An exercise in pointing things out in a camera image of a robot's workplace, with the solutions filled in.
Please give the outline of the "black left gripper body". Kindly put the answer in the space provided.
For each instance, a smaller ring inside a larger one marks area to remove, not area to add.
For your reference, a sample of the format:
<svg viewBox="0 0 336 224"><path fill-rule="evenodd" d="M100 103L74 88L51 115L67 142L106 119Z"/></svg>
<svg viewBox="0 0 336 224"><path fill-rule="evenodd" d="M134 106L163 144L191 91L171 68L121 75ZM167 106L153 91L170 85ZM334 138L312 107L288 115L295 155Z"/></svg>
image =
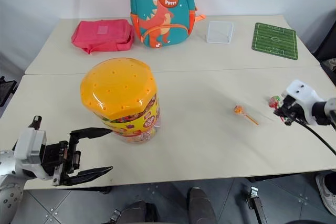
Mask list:
<svg viewBox="0 0 336 224"><path fill-rule="evenodd" d="M42 160L44 171L51 177L53 186L79 184L78 176L69 176L79 169L81 151L77 151L78 140L60 141L47 145Z"/></svg>

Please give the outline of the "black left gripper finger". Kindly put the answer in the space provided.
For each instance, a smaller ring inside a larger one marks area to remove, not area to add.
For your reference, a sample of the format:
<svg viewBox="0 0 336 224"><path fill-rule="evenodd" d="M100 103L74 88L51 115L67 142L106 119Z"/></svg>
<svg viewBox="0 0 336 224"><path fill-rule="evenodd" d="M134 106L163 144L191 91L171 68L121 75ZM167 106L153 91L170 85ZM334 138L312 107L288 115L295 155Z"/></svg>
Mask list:
<svg viewBox="0 0 336 224"><path fill-rule="evenodd" d="M89 139L98 138L105 136L109 133L112 133L111 129L99 128L99 127L89 127L85 129L71 131L68 149L70 151L75 151L76 146L79 143L79 140L82 138L89 138Z"/></svg>
<svg viewBox="0 0 336 224"><path fill-rule="evenodd" d="M62 179L62 185L78 185L87 182L91 182L113 169L112 166L93 168L89 170L83 170L79 172L76 176L65 175Z"/></svg>

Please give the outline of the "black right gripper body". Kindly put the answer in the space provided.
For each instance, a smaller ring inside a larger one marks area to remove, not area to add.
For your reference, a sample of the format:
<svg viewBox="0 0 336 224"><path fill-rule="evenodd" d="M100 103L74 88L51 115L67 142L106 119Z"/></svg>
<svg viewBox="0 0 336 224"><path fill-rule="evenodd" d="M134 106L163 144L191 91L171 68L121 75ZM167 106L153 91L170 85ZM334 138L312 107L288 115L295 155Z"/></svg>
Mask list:
<svg viewBox="0 0 336 224"><path fill-rule="evenodd" d="M297 122L306 125L307 121L304 115L304 110L292 96L285 96L281 107L285 116L291 117L292 123Z"/></svg>

